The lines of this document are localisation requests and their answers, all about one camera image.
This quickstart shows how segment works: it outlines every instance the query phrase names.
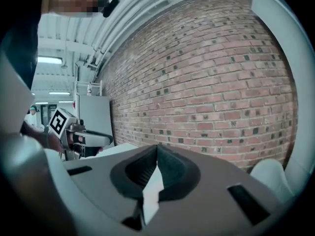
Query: ceiling light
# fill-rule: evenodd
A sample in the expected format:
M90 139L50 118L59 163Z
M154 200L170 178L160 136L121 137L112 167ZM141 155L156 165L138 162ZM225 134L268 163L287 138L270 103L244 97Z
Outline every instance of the ceiling light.
M61 58L38 57L37 62L61 65L63 63L63 60Z
M49 94L70 95L69 92L49 92Z

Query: brick wall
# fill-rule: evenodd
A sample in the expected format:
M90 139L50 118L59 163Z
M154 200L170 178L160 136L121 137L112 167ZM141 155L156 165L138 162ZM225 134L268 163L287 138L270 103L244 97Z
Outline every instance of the brick wall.
M290 70L251 0L195 0L164 12L100 79L116 144L163 143L250 169L284 161L297 128Z

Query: person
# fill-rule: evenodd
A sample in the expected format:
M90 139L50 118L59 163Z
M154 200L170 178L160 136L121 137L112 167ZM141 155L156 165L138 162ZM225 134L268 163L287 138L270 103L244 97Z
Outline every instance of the person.
M39 114L39 110L37 109L36 105L32 105L30 107L30 113L25 116L24 121L31 126L44 129L44 125L41 123L41 118Z
M98 12L104 12L108 0L0 0L1 50L6 54L15 71L29 89L37 65L37 29L42 14L56 13L66 16L87 17ZM59 139L53 133L48 138L42 132L23 123L21 133L38 140L44 148L63 152Z

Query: ceiling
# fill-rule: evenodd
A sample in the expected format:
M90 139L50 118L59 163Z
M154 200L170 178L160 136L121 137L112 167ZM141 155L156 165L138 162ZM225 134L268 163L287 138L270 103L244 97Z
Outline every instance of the ceiling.
M39 63L32 86L35 102L72 101L75 81L92 82L119 46L157 13L183 0L120 0L109 18L43 15L38 55L62 58L62 65ZM50 95L68 91L70 95Z

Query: fluorescent light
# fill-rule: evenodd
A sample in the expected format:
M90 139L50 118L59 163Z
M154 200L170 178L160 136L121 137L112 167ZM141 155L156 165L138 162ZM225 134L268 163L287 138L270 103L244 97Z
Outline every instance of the fluorescent light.
M61 65L63 63L63 60L61 58L38 57L37 62Z
M49 92L49 94L70 95L69 92Z

